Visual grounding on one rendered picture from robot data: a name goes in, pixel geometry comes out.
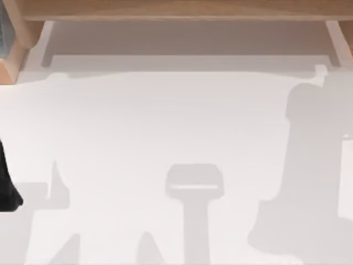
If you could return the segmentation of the pale wooden drawer front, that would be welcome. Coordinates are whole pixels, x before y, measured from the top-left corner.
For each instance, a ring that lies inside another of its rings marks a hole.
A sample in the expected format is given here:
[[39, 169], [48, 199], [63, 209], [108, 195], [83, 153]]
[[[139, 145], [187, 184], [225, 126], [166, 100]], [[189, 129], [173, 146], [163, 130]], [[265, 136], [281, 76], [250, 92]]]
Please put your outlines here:
[[0, 0], [0, 85], [16, 83], [26, 54], [44, 27], [44, 22], [25, 18], [25, 2]]

